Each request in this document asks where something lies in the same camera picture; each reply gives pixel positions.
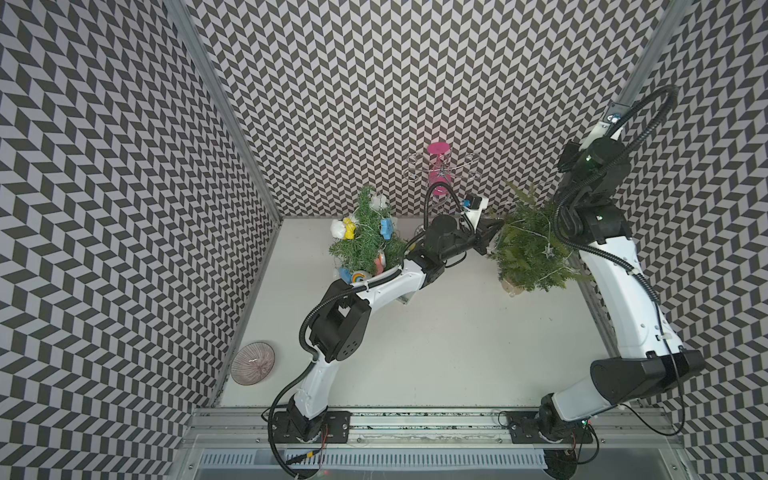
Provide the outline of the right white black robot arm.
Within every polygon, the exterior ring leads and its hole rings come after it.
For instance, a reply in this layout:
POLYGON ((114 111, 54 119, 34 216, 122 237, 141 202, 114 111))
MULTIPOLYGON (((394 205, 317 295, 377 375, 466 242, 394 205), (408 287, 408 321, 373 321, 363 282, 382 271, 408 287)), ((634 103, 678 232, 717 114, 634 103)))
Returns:
POLYGON ((553 197, 552 231, 578 252, 593 275, 613 323, 618 354, 591 363, 588 375, 543 397, 536 415, 540 437, 558 443, 578 423, 626 401, 650 398, 701 374, 701 352, 687 349, 667 322, 644 275, 632 230, 613 196, 631 171, 631 156, 677 104, 679 90, 662 86, 617 120, 599 123, 563 148, 563 177, 553 197))

